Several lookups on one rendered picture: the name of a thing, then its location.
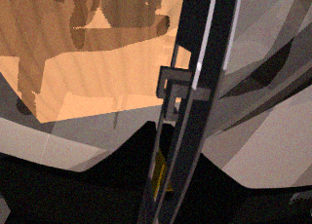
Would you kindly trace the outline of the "light brown wooden board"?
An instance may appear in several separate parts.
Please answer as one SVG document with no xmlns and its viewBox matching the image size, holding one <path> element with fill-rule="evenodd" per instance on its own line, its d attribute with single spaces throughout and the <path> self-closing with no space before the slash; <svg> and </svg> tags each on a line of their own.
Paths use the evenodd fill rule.
<svg viewBox="0 0 312 224">
<path fill-rule="evenodd" d="M 0 0 L 0 72 L 39 123 L 160 106 L 183 0 Z"/>
</svg>

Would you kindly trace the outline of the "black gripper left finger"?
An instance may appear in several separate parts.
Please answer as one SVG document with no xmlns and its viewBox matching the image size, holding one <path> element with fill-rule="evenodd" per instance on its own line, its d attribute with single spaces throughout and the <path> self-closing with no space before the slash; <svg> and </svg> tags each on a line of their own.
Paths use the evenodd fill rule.
<svg viewBox="0 0 312 224">
<path fill-rule="evenodd" d="M 82 172 L 1 158 L 0 192 L 11 211 L 20 208 L 62 224 L 137 224 L 156 134 L 156 122 L 148 120 Z"/>
</svg>

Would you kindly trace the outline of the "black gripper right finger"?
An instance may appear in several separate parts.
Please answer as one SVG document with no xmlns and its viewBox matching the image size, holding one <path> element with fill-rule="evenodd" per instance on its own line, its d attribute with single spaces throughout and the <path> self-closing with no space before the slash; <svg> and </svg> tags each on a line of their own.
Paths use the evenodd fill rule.
<svg viewBox="0 0 312 224">
<path fill-rule="evenodd" d="M 173 130 L 163 123 L 159 149 L 167 161 Z M 200 154 L 172 224 L 249 224 L 311 212 L 312 185 L 251 189 Z"/>
</svg>

